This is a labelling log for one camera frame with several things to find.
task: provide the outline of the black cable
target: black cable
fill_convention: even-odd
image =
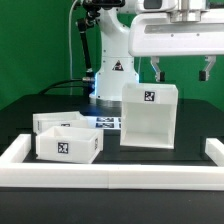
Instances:
[[[210,2],[210,9],[224,9],[224,2]]]
[[[47,91],[49,91],[50,89],[55,88],[58,85],[62,85],[62,84],[66,84],[66,83],[71,83],[71,82],[82,82],[82,79],[69,79],[69,80],[64,80],[64,81],[60,81],[60,82],[56,82],[50,86],[48,86],[47,88],[41,90],[38,94],[43,95],[45,94]]]

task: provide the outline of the white open box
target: white open box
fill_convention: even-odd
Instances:
[[[53,126],[88,128],[88,120],[80,112],[43,113],[33,115],[33,132],[40,134]]]
[[[121,145],[174,148],[178,90],[167,84],[126,84]]]
[[[103,150],[103,130],[51,127],[36,137],[37,159],[92,163]]]

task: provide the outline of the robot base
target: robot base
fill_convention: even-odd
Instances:
[[[121,99],[117,98],[97,98],[95,95],[91,94],[89,96],[90,104],[94,104],[100,107],[121,107]]]

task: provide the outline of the white cube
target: white cube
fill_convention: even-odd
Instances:
[[[37,159],[92,163],[103,150],[103,130],[52,127],[36,137]]]
[[[33,115],[33,132],[40,134],[53,126],[88,128],[88,120],[80,112],[43,113]]]
[[[178,90],[167,84],[126,84],[121,145],[174,148]]]

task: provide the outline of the black table surface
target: black table surface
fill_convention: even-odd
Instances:
[[[19,134],[32,133],[34,113],[66,111],[121,115],[83,97],[27,95],[0,111],[0,153]],[[205,139],[223,136],[224,112],[205,101],[179,100],[174,150],[120,146],[120,132],[106,130],[94,163],[214,166]],[[25,162],[45,162],[33,155]],[[223,223],[223,211],[222,191],[0,188],[1,223]]]

